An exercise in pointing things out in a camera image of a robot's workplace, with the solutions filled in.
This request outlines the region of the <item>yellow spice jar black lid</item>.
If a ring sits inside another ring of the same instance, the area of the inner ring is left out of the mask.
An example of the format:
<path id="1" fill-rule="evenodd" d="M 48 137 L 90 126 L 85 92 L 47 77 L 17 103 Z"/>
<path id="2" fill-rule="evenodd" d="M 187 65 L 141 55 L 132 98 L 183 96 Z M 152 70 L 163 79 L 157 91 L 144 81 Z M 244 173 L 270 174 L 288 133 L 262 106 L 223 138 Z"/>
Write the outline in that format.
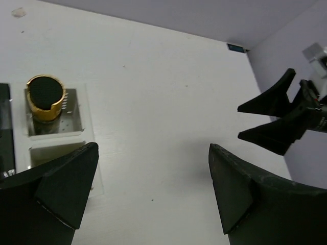
<path id="1" fill-rule="evenodd" d="M 55 121 L 66 96 L 64 84 L 53 75 L 37 75 L 26 84 L 27 101 L 33 117 L 42 122 Z"/>

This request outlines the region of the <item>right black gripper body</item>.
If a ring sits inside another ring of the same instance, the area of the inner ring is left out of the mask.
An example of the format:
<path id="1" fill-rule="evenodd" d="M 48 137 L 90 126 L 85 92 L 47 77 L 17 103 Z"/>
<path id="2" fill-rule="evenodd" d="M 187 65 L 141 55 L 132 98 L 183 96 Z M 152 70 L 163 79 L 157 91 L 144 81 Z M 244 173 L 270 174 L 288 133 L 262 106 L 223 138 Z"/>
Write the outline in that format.
<path id="1" fill-rule="evenodd" d="M 326 99 L 318 100 L 320 94 L 311 80 L 301 80 L 299 84 L 288 119 L 291 143 L 301 139 L 307 130 L 326 132 Z"/>

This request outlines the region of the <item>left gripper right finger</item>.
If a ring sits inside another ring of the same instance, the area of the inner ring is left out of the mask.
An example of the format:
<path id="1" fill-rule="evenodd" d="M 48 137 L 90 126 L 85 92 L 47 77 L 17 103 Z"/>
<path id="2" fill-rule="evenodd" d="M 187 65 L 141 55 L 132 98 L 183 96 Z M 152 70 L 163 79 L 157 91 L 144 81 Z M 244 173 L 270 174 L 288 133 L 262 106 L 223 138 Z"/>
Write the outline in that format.
<path id="1" fill-rule="evenodd" d="M 326 190 L 300 184 L 211 144 L 208 163 L 230 244 L 326 244 Z"/>

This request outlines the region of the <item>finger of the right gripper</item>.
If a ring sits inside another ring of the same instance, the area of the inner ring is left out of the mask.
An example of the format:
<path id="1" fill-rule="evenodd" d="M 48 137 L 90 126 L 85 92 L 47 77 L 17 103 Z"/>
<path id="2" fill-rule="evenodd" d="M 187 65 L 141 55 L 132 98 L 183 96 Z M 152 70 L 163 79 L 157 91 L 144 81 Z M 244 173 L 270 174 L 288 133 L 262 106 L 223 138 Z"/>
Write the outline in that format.
<path id="1" fill-rule="evenodd" d="M 245 102 L 237 108 L 238 112 L 283 117 L 291 110 L 287 91 L 296 75 L 288 68 L 283 76 L 268 90 Z"/>
<path id="2" fill-rule="evenodd" d="M 283 156 L 306 130 L 307 112 L 299 107 L 278 120 L 240 132 L 238 138 Z"/>

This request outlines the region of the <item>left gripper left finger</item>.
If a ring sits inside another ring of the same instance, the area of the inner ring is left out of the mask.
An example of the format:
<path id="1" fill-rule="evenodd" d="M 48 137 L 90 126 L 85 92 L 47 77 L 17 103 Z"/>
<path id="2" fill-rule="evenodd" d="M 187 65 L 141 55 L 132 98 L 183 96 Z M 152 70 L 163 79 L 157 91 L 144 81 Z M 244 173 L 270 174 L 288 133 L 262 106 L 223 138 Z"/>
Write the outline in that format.
<path id="1" fill-rule="evenodd" d="M 99 159 L 90 142 L 1 180 L 1 244 L 71 244 Z"/>

